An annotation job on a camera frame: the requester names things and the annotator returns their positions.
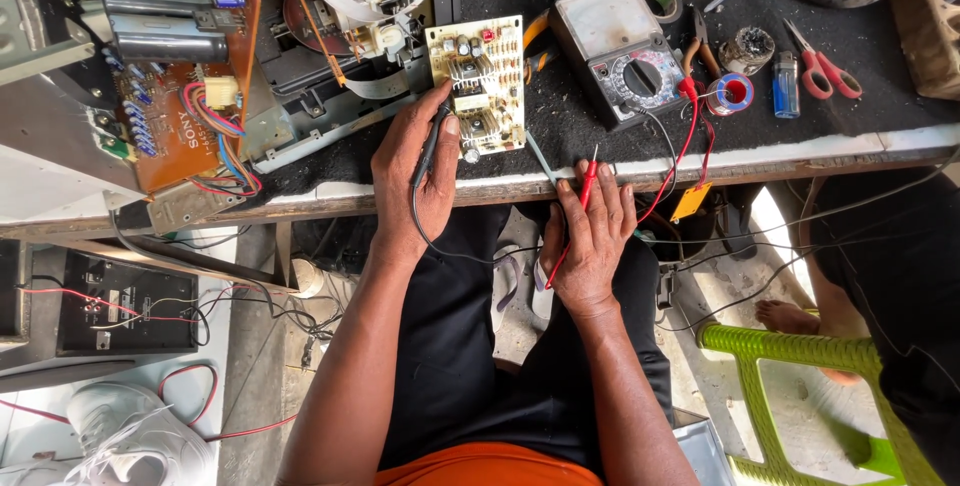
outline lighter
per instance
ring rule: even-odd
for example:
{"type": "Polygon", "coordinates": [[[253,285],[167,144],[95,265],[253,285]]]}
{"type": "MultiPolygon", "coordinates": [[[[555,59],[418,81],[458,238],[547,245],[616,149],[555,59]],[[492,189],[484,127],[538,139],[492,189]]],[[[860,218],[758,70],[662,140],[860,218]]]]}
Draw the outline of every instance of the lighter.
{"type": "Polygon", "coordinates": [[[774,116],[781,119],[800,117],[800,87],[797,84],[797,59],[785,50],[774,62],[774,116]]]}

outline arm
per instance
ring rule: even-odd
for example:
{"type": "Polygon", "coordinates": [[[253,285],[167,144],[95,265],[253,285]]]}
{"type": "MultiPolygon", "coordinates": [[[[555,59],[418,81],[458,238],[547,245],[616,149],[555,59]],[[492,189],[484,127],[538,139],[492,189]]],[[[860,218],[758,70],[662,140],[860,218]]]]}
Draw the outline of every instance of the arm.
{"type": "MultiPolygon", "coordinates": [[[[586,170],[581,161],[578,173],[586,170]]],[[[600,455],[607,483],[697,485],[699,480],[680,449],[657,403],[650,382],[627,336],[614,297],[620,255],[637,227],[634,191],[617,187],[601,164],[586,210],[566,180],[558,184],[562,211],[570,226],[570,250],[554,278],[557,295],[577,326],[590,365],[600,455]]],[[[541,263],[548,274],[564,247],[564,217],[551,207],[541,263]]]]}
{"type": "MultiPolygon", "coordinates": [[[[437,107],[450,83],[402,110],[370,167],[379,224],[363,276],[317,368],[287,442],[277,484],[369,484],[390,426],[403,297],[426,242],[414,226],[410,180],[437,107]]],[[[450,218],[460,125],[441,125],[434,171],[419,186],[427,236],[450,218]]]]}

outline workbench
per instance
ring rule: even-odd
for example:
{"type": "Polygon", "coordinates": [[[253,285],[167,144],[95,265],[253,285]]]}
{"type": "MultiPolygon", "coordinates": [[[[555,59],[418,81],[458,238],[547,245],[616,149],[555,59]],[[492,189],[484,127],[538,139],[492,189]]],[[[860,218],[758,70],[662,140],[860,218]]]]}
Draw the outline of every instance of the workbench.
{"type": "MultiPolygon", "coordinates": [[[[689,0],[701,9],[711,0],[689,0]]],[[[464,21],[523,14],[532,19],[551,0],[462,0],[464,21]]],[[[740,28],[759,26],[776,50],[799,54],[782,18],[789,17],[807,41],[823,51],[864,88],[861,99],[835,93],[812,99],[801,91],[801,116],[776,119],[770,67],[753,75],[755,98],[744,111],[709,119],[716,141],[709,157],[714,185],[757,183],[816,175],[854,173],[931,164],[944,160],[960,143],[960,102],[916,94],[900,49],[900,38],[886,1],[857,9],[829,9],[804,0],[726,0],[722,11],[705,14],[714,54],[720,42],[740,28]]],[[[672,47],[686,49],[693,34],[690,10],[664,26],[672,47]]],[[[706,81],[701,64],[694,78],[706,81]]],[[[599,160],[615,164],[620,182],[637,191],[660,187],[672,165],[660,130],[650,122],[608,133],[597,121],[563,57],[549,64],[525,87],[527,129],[559,177],[588,157],[599,143],[599,160]]],[[[665,119],[674,147],[690,128],[690,109],[665,119]]],[[[223,212],[194,228],[270,223],[371,213],[375,210],[370,159],[389,121],[361,130],[331,147],[262,177],[267,195],[223,212]]],[[[703,125],[680,162],[681,186],[700,178],[707,137],[703,125]]],[[[529,149],[484,156],[461,163],[455,205],[484,205],[548,199],[554,190],[529,149]]],[[[129,234],[150,233],[145,211],[131,205],[121,212],[129,234]]],[[[102,199],[90,198],[41,218],[0,225],[0,237],[43,242],[44,238],[101,238],[113,235],[102,199]]]]}

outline black felt mat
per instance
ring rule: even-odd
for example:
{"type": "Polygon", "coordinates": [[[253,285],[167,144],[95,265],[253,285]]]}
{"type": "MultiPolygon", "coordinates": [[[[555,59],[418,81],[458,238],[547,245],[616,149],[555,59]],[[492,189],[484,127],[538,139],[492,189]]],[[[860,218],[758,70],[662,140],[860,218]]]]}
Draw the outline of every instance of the black felt mat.
{"type": "MultiPolygon", "coordinates": [[[[701,9],[711,0],[690,0],[701,9]]],[[[463,21],[523,14],[532,19],[550,0],[462,0],[463,21]]],[[[854,75],[863,86],[861,100],[834,93],[831,99],[813,99],[801,91],[801,117],[776,119],[771,99],[770,67],[753,75],[755,97],[744,111],[728,117],[709,115],[716,127],[715,152],[796,143],[830,135],[859,136],[953,123],[960,117],[960,103],[922,98],[914,91],[900,48],[900,38],[886,1],[858,9],[829,9],[803,0],[726,0],[719,13],[706,14],[706,26],[714,55],[720,42],[741,27],[759,26],[774,38],[776,50],[799,52],[782,22],[789,17],[810,44],[823,51],[837,66],[854,75]]],[[[665,26],[672,47],[686,48],[693,34],[687,11],[678,22],[665,26]]],[[[705,81],[702,67],[695,79],[705,81]]],[[[593,153],[600,143],[604,161],[649,161],[667,158],[663,136],[653,123],[607,133],[596,120],[591,105],[563,57],[540,72],[525,87],[527,128],[554,169],[593,153]]],[[[664,121],[679,146],[690,127],[680,112],[664,121]]],[[[282,194],[309,191],[330,181],[370,184],[370,158],[383,138],[387,123],[377,124],[263,177],[264,194],[251,199],[250,208],[282,194]]],[[[690,154],[702,154],[707,146],[702,124],[691,144],[690,154]]],[[[461,163],[460,179],[537,173],[541,167],[529,149],[484,156],[476,164],[461,163]]]]}

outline hand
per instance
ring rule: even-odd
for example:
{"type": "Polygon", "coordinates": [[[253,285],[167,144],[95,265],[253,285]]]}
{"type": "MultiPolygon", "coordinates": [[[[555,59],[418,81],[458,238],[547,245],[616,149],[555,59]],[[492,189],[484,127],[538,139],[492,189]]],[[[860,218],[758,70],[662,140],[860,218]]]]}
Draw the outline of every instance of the hand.
{"type": "MultiPolygon", "coordinates": [[[[416,264],[424,255],[426,242],[417,230],[410,205],[410,181],[433,117],[450,94],[450,87],[448,79],[419,101],[403,107],[370,161],[379,219],[373,243],[381,259],[416,264]]],[[[450,219],[459,158],[460,121],[451,113],[439,126],[433,171],[416,190],[416,212],[431,241],[440,236],[450,219]]]]}
{"type": "MultiPolygon", "coordinates": [[[[577,178],[583,183],[589,162],[580,160],[577,178]]],[[[570,224],[570,250],[553,278],[553,287],[575,321],[619,312],[613,281],[623,247],[637,228],[634,188],[617,187],[610,165],[597,166],[586,210],[566,180],[557,182],[557,195],[570,224]]],[[[543,236],[540,265],[549,275],[564,251],[564,216],[550,205],[550,221],[543,236]]]]}

